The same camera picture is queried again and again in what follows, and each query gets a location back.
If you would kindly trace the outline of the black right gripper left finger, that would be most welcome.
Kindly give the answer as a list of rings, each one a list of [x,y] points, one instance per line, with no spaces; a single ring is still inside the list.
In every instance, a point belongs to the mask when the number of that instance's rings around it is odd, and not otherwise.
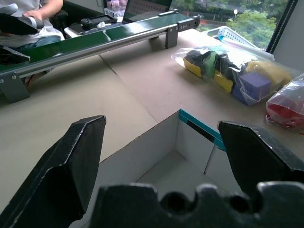
[[[106,117],[81,119],[40,158],[0,213],[0,228],[69,228],[88,209]]]

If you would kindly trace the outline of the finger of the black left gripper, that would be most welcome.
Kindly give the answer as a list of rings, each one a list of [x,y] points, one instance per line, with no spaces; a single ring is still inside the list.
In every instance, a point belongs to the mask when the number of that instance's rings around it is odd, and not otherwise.
[[[6,46],[0,46],[0,64],[19,64],[30,61],[30,57]]]
[[[13,35],[30,35],[38,33],[38,29],[30,23],[8,14],[0,13],[0,31]]]

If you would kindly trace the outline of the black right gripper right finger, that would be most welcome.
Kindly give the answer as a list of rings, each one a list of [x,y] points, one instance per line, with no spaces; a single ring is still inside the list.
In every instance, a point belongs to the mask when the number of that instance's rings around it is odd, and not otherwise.
[[[304,184],[304,161],[265,128],[220,121],[218,130],[233,175],[245,194],[252,196],[260,182]]]

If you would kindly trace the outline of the white cardboard box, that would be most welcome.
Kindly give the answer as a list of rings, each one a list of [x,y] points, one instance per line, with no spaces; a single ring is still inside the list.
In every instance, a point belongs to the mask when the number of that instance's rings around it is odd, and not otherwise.
[[[180,192],[192,200],[203,183],[224,193],[241,192],[227,154],[174,113],[102,159],[87,212],[69,228],[89,227],[100,187],[135,182],[153,185],[158,199]]]

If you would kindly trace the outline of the green conveyor belt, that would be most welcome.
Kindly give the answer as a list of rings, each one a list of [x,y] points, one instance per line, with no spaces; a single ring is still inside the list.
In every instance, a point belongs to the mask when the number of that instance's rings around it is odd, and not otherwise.
[[[196,29],[199,24],[199,17],[187,17],[175,9],[149,19],[22,50],[20,53],[29,56],[30,61],[0,64],[0,92],[12,103],[27,99],[30,94],[22,81],[24,77],[163,34],[165,47],[171,48],[177,45],[179,32]]]

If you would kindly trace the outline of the black office chair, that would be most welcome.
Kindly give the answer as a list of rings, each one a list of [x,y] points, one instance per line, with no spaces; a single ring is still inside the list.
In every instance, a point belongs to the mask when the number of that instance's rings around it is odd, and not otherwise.
[[[68,13],[61,9],[57,14],[49,18],[53,27],[59,30],[65,39],[68,38],[64,32],[64,29],[67,26],[67,17]]]

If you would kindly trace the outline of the white flat device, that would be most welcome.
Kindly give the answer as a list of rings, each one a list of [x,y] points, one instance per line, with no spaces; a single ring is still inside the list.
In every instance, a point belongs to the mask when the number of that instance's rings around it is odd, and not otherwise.
[[[75,38],[81,36],[84,31],[85,30],[83,29],[83,26],[79,23],[64,28],[64,34],[67,36],[67,38]]]

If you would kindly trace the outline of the clear bag of red items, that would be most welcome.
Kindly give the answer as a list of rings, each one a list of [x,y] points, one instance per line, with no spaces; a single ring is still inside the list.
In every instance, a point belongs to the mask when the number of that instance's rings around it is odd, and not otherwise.
[[[266,102],[266,121],[304,135],[304,74]]]

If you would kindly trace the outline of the purple cube block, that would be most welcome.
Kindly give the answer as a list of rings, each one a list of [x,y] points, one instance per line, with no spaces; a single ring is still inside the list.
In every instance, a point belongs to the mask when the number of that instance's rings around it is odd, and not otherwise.
[[[232,95],[246,106],[260,102],[270,95],[271,81],[257,72],[236,76]]]

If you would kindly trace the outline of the yellow sponge lump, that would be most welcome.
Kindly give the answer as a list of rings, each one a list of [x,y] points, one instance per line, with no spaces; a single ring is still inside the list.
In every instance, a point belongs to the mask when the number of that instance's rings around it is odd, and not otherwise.
[[[247,63],[245,72],[256,72],[269,79],[272,89],[285,86],[292,80],[290,73],[284,67],[271,61],[250,61]]]

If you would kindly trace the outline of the clear plastic bag of blocks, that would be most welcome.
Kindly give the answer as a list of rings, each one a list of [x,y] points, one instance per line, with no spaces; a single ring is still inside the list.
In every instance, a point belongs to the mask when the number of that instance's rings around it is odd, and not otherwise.
[[[184,66],[183,58],[186,56],[186,54],[192,50],[197,50],[202,52],[203,50],[208,50],[208,51],[215,51],[219,55],[218,60],[216,62],[216,69],[215,72],[218,71],[220,72],[225,78],[233,81],[233,84],[235,85],[235,80],[236,76],[240,76],[245,74],[245,68],[247,66],[247,63],[250,61],[255,61],[255,60],[261,60],[261,61],[271,61],[268,59],[265,59],[263,57],[260,57],[256,54],[253,54],[251,52],[248,52],[246,50],[242,49],[237,49],[229,46],[224,46],[224,45],[211,45],[211,46],[201,46],[201,47],[192,47],[192,48],[181,48],[174,54],[172,54],[171,58],[176,61],[179,65],[182,67]],[[283,66],[279,63],[278,65],[284,67],[291,75],[292,79],[294,79],[295,74],[292,71],[292,69]],[[203,80],[213,83],[215,86],[218,86],[222,88],[217,82],[215,82],[214,77],[212,79],[205,79],[203,76],[200,77]],[[270,88],[270,95],[273,95],[277,91],[279,91],[282,87],[272,89]]]

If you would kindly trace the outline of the green cloth piece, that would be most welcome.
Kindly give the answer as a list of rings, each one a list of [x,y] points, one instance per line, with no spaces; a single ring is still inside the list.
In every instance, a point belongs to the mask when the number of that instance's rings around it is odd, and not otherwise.
[[[215,74],[216,62],[219,55],[215,51],[207,51],[202,55],[201,74],[205,79],[212,79]]]

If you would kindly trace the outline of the black foam block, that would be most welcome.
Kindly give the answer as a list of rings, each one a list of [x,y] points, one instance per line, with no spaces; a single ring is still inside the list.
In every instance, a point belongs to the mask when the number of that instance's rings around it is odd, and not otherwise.
[[[210,51],[208,50],[203,50],[202,52],[197,50],[192,50],[186,54],[185,58],[191,64],[199,68],[203,68],[203,63],[209,56],[210,56]]]

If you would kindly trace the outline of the white perforated plastic basket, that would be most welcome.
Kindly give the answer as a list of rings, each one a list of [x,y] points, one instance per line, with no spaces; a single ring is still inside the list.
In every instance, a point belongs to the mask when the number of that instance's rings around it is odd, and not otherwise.
[[[208,36],[210,35],[213,38],[217,38],[222,43],[225,43],[232,47],[243,49],[265,59],[275,61],[275,57],[273,54],[270,54],[258,48],[256,45],[254,45],[253,43],[242,37],[240,34],[238,34],[236,31],[232,30],[227,26],[220,26],[217,28],[209,29],[207,31],[203,31],[202,33]]]

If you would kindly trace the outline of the dark perforated panel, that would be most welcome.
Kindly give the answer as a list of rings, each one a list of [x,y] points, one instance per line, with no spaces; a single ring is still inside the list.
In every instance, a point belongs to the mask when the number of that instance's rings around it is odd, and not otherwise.
[[[123,23],[133,23],[169,11],[172,0],[128,0]]]

